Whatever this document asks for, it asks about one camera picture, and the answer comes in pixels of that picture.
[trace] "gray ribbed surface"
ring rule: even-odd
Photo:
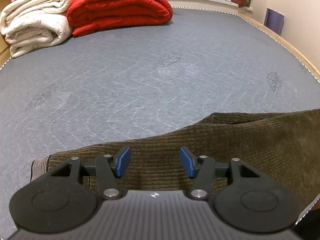
[[[120,200],[105,201],[88,223],[56,235],[21,231],[11,240],[227,240],[257,239],[223,224],[207,202],[186,198],[182,191],[128,191]],[[298,240],[290,232],[259,236],[263,240]]]
[[[320,107],[320,84],[237,16],[174,9],[172,22],[98,32],[0,71],[0,236],[34,159],[181,128],[212,112]]]

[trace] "folded blanket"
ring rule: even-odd
[[[167,0],[74,0],[67,12],[74,36],[115,27],[158,25],[171,20]]]
[[[167,134],[50,155],[33,163],[31,179],[70,157],[93,161],[129,145],[131,162],[124,177],[117,180],[121,189],[187,190],[193,180],[186,176],[179,159],[179,148],[187,146],[194,154],[214,157],[219,162],[231,158],[246,161],[296,193],[302,211],[320,193],[319,127],[320,109],[285,114],[213,113]],[[96,182],[96,177],[84,180],[95,192]],[[215,179],[215,190],[225,185],[225,179]]]
[[[65,41],[72,34],[65,15],[43,13],[17,19],[8,28],[5,40],[12,44],[12,57]]]
[[[0,15],[1,34],[6,35],[10,24],[21,17],[27,18],[42,13],[63,13],[72,2],[73,0],[17,0],[10,3]]]

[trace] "wooden headboard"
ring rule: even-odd
[[[0,11],[6,7],[11,0],[0,0]],[[4,37],[0,35],[0,67],[9,59],[9,44],[4,41]]]

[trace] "gray mattress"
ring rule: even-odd
[[[0,70],[0,237],[30,165],[57,151],[166,133],[212,112],[320,107],[320,84],[238,16],[175,8],[167,25],[71,38]]]

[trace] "metal screw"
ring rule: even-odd
[[[195,189],[191,191],[191,195],[193,197],[201,198],[201,197],[205,197],[207,195],[207,192],[202,189]]]
[[[108,188],[103,192],[103,194],[107,197],[116,197],[120,192],[116,188]]]

